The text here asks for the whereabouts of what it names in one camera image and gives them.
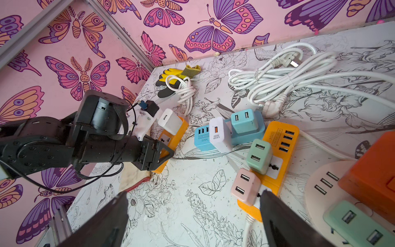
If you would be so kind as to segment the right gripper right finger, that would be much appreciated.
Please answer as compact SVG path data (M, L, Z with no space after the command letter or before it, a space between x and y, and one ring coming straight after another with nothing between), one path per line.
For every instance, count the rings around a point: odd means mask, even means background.
M270 247L332 247L271 191L260 195L260 213Z

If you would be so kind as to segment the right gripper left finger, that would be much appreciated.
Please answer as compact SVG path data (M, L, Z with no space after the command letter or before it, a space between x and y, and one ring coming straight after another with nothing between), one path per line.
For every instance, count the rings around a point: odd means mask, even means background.
M127 193L123 191L59 246L120 247L128 219Z

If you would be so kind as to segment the white usb charger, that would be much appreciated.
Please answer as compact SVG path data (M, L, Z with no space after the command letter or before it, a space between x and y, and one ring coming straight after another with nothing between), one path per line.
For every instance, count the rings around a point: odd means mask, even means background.
M231 152L231 130L222 117L209 122L209 141L221 153Z

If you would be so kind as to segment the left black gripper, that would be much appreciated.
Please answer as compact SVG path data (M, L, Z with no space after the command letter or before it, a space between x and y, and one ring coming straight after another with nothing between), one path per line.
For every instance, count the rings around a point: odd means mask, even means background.
M174 151L159 140L145 135L141 144L141 153L135 166L141 171L155 171L174 156Z

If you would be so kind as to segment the blue power strip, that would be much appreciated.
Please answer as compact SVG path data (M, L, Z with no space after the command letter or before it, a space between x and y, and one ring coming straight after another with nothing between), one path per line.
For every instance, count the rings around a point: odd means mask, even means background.
M255 117L258 120L259 127L258 130L252 132L238 134L235 132L234 128L232 127L231 119L230 118L225 119L225 123L228 125L228 127L231 130L231 140L233 146L253 142L255 139L263 139L266 130L264 124L264 118L259 111L254 111L254 112L255 112ZM215 147L209 141L209 125L198 127L195 130L194 145L200 151L210 151L215 149Z

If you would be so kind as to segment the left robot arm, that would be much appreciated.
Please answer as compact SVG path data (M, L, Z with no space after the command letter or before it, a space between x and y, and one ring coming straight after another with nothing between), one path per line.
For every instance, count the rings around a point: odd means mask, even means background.
M129 127L128 103L111 94L88 91L77 112L64 119L35 117L1 125L1 179L28 178L52 168L90 163L132 163L154 171L173 150Z

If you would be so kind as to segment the white charger plug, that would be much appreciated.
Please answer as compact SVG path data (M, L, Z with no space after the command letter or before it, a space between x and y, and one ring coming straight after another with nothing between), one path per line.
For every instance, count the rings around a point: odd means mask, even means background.
M159 126L171 135L177 135L183 123L183 121L171 109L166 109L157 122Z

